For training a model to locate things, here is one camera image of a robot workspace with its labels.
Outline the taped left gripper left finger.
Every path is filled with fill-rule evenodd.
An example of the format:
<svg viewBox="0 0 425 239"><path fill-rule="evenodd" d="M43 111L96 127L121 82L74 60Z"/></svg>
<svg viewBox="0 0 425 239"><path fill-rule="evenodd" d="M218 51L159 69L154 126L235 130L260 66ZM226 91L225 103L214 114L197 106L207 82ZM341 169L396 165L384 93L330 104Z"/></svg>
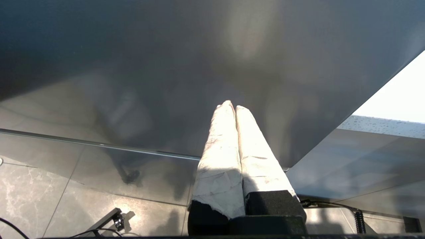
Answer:
<svg viewBox="0 0 425 239"><path fill-rule="evenodd" d="M231 101L218 105L198 163L188 206L189 235L226 235L229 222L245 216L242 169Z"/></svg>

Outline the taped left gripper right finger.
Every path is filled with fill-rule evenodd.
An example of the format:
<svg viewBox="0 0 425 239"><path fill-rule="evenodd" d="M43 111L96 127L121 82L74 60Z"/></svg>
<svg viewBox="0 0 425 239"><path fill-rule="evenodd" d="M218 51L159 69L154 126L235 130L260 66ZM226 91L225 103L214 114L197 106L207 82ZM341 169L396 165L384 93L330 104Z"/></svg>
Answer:
<svg viewBox="0 0 425 239"><path fill-rule="evenodd" d="M305 218L293 186L248 108L237 106L236 127L246 215Z"/></svg>

